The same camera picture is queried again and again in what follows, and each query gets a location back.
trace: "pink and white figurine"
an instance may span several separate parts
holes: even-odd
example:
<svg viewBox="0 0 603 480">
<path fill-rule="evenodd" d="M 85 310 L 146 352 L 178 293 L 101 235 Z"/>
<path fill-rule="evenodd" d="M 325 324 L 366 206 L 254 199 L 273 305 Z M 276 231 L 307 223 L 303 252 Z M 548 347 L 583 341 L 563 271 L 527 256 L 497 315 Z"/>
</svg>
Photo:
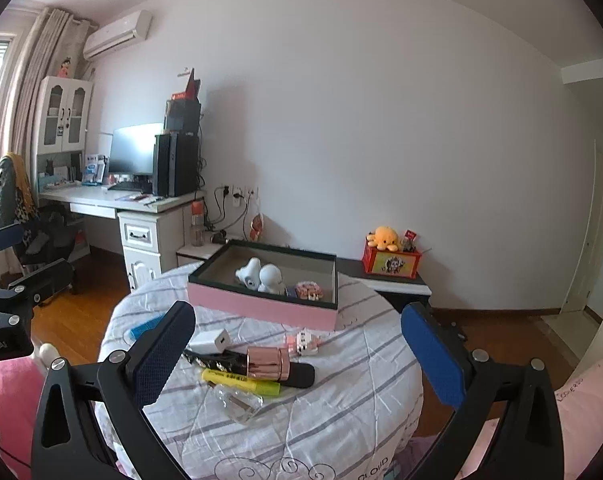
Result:
<svg viewBox="0 0 603 480">
<path fill-rule="evenodd" d="M 286 336 L 286 346 L 290 355 L 314 355 L 319 352 L 321 339 L 307 330 L 302 330 L 297 335 Z"/>
</svg>

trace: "yellow highlighter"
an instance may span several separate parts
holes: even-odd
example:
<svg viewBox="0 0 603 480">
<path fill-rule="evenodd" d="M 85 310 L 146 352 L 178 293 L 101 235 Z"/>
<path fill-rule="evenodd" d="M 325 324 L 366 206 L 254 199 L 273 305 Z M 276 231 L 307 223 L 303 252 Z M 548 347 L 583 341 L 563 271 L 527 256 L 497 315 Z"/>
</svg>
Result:
<svg viewBox="0 0 603 480">
<path fill-rule="evenodd" d="M 206 368 L 201 372 L 201 379 L 206 382 L 210 381 L 216 384 L 234 386 L 245 392 L 251 392 L 264 397 L 277 397 L 281 388 L 281 384 L 274 381 L 260 381 L 248 378 L 245 375 L 230 374 L 228 372 L 210 370 L 210 368 Z"/>
</svg>

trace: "white charger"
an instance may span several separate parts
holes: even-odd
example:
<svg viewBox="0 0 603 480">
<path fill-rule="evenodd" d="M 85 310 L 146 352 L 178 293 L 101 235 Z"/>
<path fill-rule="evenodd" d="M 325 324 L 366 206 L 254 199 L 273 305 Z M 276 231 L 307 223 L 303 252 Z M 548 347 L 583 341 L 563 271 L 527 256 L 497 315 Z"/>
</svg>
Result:
<svg viewBox="0 0 603 480">
<path fill-rule="evenodd" d="M 198 354 L 221 354 L 230 344 L 230 335 L 225 329 L 207 330 L 194 334 L 186 348 Z"/>
</svg>

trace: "striped tablecloth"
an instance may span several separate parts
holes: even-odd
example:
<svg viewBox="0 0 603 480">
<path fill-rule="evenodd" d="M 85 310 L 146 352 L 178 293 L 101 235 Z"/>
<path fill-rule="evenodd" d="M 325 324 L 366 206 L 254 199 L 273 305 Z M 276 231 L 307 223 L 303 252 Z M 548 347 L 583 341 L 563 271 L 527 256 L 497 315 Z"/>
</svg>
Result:
<svg viewBox="0 0 603 480">
<path fill-rule="evenodd" d="M 128 349 L 127 329 L 187 301 L 188 275 L 199 264 L 166 272 L 123 299 L 112 313 L 99 361 Z M 232 349 L 282 346 L 299 329 L 194 306 L 197 330 L 225 328 Z M 282 388 L 264 399 L 246 425 L 210 402 L 200 368 L 177 363 L 157 402 L 144 408 L 172 455 L 197 480 L 376 480 L 417 427 L 421 369 L 405 343 L 399 314 L 376 292 L 339 275 L 339 316 L 316 356 L 299 358 L 316 370 L 307 390 Z M 139 478 L 117 440 L 103 404 L 96 415 L 126 473 Z"/>
</svg>

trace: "air conditioner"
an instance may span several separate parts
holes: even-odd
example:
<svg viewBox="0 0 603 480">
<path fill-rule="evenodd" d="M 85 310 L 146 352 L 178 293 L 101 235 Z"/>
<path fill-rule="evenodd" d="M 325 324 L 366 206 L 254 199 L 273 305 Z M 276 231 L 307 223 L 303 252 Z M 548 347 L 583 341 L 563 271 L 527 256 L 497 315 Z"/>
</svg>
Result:
<svg viewBox="0 0 603 480">
<path fill-rule="evenodd" d="M 84 58 L 94 59 L 99 54 L 114 52 L 124 46 L 144 41 L 151 19 L 152 14 L 147 10 L 138 10 L 100 28 L 88 36 L 84 46 Z"/>
</svg>

